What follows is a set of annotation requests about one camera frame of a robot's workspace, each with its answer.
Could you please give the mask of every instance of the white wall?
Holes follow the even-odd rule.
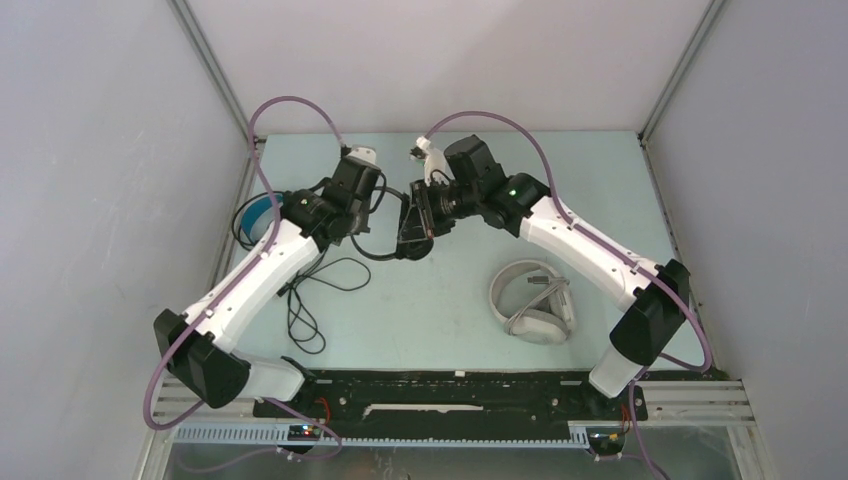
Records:
[[[639,130],[708,0],[192,1],[242,106],[305,96],[344,132],[463,109],[535,130]],[[324,133],[306,108],[259,131]],[[506,129],[462,120],[447,129]]]
[[[845,478],[848,3],[735,1],[653,139],[722,363],[782,478]]]
[[[0,477],[129,478],[244,144],[164,0],[0,7]]]

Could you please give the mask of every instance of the black mounting plate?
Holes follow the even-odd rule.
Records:
[[[314,371],[301,390],[302,413],[325,418],[327,401],[336,433],[347,438],[439,440],[568,440],[568,422],[621,419],[625,397],[598,411],[581,383],[588,372],[460,374],[444,371]],[[642,389],[636,398],[644,400]],[[647,418],[640,402],[637,418]],[[369,410],[374,404],[472,405],[478,410]],[[268,402],[256,402],[259,418],[291,418]]]

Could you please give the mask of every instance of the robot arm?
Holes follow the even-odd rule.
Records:
[[[190,323],[205,315],[167,368],[210,407],[222,407],[238,397],[288,401],[300,389],[305,378],[302,367],[286,359],[238,352],[236,345],[254,316],[298,270],[331,244],[368,230],[371,194],[382,175],[374,165],[375,156],[367,147],[343,149],[320,196],[310,190],[286,192],[276,234],[269,228],[238,266],[182,315],[164,310],[156,318],[154,331],[165,355]],[[210,308],[240,276],[241,281]]]
[[[441,152],[419,139],[413,155],[425,160]],[[539,245],[592,281],[624,312],[610,333],[611,345],[589,374],[589,383],[604,396],[618,396],[636,374],[651,365],[684,321],[683,313],[637,267],[644,268],[672,288],[689,296],[689,272],[670,260],[665,266],[625,249],[577,217],[566,223],[557,211],[549,188],[525,173],[507,177],[486,144],[472,135],[451,144],[444,158],[454,174],[449,184],[413,182],[409,208],[401,214],[398,257],[419,259],[431,249],[433,238],[444,235],[455,221],[480,215],[490,226]],[[586,232],[629,257],[625,264],[599,246]]]

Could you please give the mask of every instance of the light blue table surface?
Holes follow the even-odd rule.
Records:
[[[439,133],[434,144],[444,149],[468,134]],[[517,133],[478,135],[489,145],[507,175],[527,172],[546,182],[533,148]],[[536,138],[551,161],[565,203],[619,243],[665,263],[672,248],[651,180],[633,132],[538,132]],[[346,135],[348,144],[377,150],[377,165],[389,185],[407,192],[423,168],[409,160],[416,134]],[[329,134],[272,135],[262,167],[275,189],[298,189],[330,176],[338,161],[338,144]],[[254,192],[262,190],[257,181]],[[371,233],[360,245],[375,253],[394,250],[399,202],[386,196],[371,217]],[[360,258],[349,241],[331,247],[327,261]],[[234,260],[244,251],[237,251]],[[509,262],[534,258],[558,268],[571,281],[577,315],[573,336],[560,346],[525,343],[504,334],[488,306],[494,274]],[[371,262],[373,278],[362,290],[343,293],[315,282],[300,292],[327,338],[319,355],[301,352],[286,334],[285,300],[274,298],[242,336],[239,349],[268,357],[287,355],[309,368],[567,370],[594,366],[609,343],[608,333],[621,317],[612,302],[588,280],[545,250],[494,230],[480,218],[457,222],[433,251],[418,262]],[[363,272],[344,264],[322,277],[351,285]],[[505,292],[505,309],[520,307],[541,287],[513,282]],[[700,363],[703,354],[685,324],[665,350]],[[660,360],[654,368],[676,368]]]

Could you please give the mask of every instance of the blue tape roll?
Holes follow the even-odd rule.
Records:
[[[275,195],[277,201],[283,203],[283,194],[277,193]],[[265,196],[245,209],[241,216],[241,230],[252,242],[258,242],[273,221],[274,213],[271,211],[271,199]]]

